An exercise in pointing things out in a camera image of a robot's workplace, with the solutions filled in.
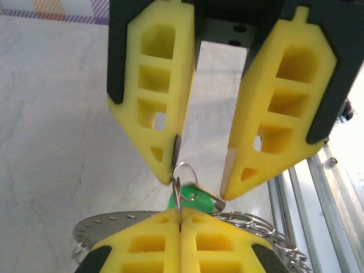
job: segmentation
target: screw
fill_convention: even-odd
[[[330,160],[330,162],[332,164],[336,164],[337,163],[337,159],[336,158],[330,158],[329,160]]]

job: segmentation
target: white table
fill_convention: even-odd
[[[245,55],[204,44],[189,104],[179,159],[216,192]],[[1,273],[73,272],[80,220],[167,206],[171,187],[109,113],[106,59],[106,26],[0,16]],[[267,185],[231,210],[270,220]]]

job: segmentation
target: circular metal plate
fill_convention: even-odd
[[[145,220],[159,212],[130,211],[111,212],[89,217],[79,222],[73,229],[74,239],[87,249],[99,241]]]

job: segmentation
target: yellow foam gripper pad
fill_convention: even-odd
[[[174,143],[183,132],[194,73],[193,5],[156,0],[128,25],[123,103],[109,97],[107,102],[163,184],[169,184],[174,167]]]
[[[158,213],[97,243],[111,246],[100,273],[264,273],[252,249],[265,239],[194,209]]]
[[[298,7],[278,20],[243,77],[230,132],[221,195],[232,200],[315,154],[306,135],[336,65],[319,26]],[[260,151],[254,139],[261,137]]]

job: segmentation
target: striped fabric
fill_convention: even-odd
[[[0,0],[0,15],[10,15],[27,18],[39,18],[49,20],[59,20],[88,24],[109,24],[109,0],[30,0],[32,6],[23,5],[24,1]],[[77,14],[77,10],[91,10],[89,13]]]

